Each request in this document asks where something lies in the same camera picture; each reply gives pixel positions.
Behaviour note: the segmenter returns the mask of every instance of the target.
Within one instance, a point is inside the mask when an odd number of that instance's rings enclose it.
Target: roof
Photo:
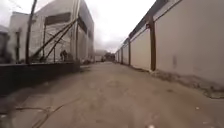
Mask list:
[[[137,24],[135,29],[129,34],[129,37],[132,38],[153,16],[168,2],[168,0],[156,0],[153,6],[145,14],[142,20]]]

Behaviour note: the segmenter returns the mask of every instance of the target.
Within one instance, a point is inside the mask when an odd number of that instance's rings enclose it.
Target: utility pole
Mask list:
[[[33,14],[35,11],[36,4],[37,4],[37,0],[34,0],[33,6],[31,9],[31,13],[30,13],[30,17],[29,17],[29,21],[28,21],[28,27],[27,27],[27,33],[26,33],[26,64],[30,64],[30,60],[29,60],[30,31],[31,31]]]

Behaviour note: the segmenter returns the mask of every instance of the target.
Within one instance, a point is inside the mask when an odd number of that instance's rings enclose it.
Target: dark fence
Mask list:
[[[0,96],[79,70],[79,63],[0,66]]]

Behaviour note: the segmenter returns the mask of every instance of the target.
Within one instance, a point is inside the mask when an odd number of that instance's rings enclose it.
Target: sky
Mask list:
[[[38,0],[37,10],[52,0]],[[95,23],[95,49],[115,52],[155,0],[85,0]],[[0,0],[0,24],[12,11],[29,13],[33,0]]]

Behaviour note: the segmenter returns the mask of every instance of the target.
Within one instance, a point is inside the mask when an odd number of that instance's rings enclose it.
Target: warehouse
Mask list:
[[[29,15],[13,12],[10,22],[11,45],[16,47],[19,38],[19,59],[25,59],[25,39],[27,31],[27,20]],[[68,33],[50,53],[54,41],[43,49],[39,56],[48,56],[47,61],[61,61],[60,53],[66,52],[70,55],[70,60],[92,60],[94,23],[88,7],[84,0],[55,0],[34,14],[30,36],[30,49],[32,55],[44,42],[51,38],[65,25],[77,19]]]
[[[224,85],[223,0],[157,0],[130,33],[130,65]]]

